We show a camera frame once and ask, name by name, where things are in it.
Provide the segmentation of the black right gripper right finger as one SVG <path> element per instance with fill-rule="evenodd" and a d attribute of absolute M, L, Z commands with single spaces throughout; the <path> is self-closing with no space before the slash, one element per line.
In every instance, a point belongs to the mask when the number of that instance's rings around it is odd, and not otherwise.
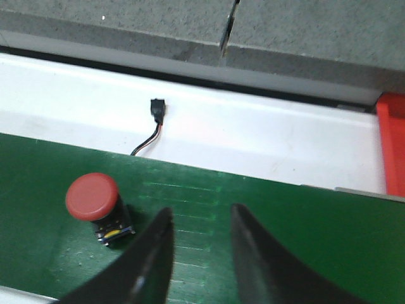
<path fill-rule="evenodd" d="M 242 303 L 364 303 L 302 263 L 246 205 L 232 205 L 231 235 Z"/>

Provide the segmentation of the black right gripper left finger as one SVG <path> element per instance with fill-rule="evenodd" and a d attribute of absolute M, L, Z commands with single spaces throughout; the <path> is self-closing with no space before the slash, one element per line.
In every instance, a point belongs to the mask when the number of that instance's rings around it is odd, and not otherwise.
<path fill-rule="evenodd" d="M 173 260 L 173 214 L 163 208 L 118 259 L 58 302 L 165 303 Z"/>

